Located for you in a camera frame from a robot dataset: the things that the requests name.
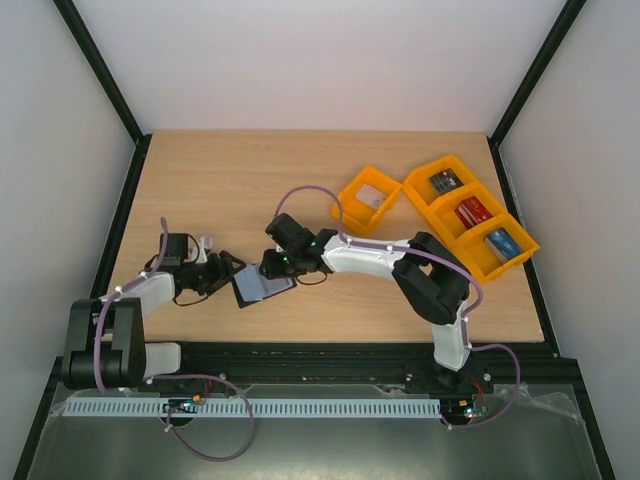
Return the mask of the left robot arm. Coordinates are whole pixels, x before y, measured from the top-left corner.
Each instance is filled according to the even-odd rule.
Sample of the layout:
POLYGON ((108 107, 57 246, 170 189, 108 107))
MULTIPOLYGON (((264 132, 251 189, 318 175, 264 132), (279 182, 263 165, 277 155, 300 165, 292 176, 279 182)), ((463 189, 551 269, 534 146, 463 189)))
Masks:
POLYGON ((229 284, 246 263, 227 251, 215 253, 211 239, 162 233, 159 252, 138 276, 109 295, 73 303, 62 360, 71 390, 133 388, 181 368, 176 342, 149 344, 144 320, 185 291, 205 301, 229 284))

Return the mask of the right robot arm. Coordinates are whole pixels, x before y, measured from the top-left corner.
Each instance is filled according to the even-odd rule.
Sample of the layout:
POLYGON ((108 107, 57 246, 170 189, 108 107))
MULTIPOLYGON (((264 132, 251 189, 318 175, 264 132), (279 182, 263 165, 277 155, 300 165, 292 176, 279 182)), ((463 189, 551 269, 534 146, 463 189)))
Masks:
POLYGON ((413 311, 431 325, 434 380, 460 390, 471 379, 466 309, 472 276, 433 235, 419 232, 399 241, 347 236, 335 229, 314 233, 288 214, 267 226, 274 249, 263 253, 259 272, 267 279, 297 279, 357 273, 393 281, 413 311))

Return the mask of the black leather card holder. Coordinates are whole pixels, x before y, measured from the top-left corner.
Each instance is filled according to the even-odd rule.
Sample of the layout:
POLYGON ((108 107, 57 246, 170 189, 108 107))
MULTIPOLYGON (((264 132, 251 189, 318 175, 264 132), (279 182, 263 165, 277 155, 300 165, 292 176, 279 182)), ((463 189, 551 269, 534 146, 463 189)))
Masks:
POLYGON ((233 276, 231 283, 240 309, 267 300, 297 286, 295 279, 268 279, 264 277, 259 271, 258 264, 247 265, 233 276))

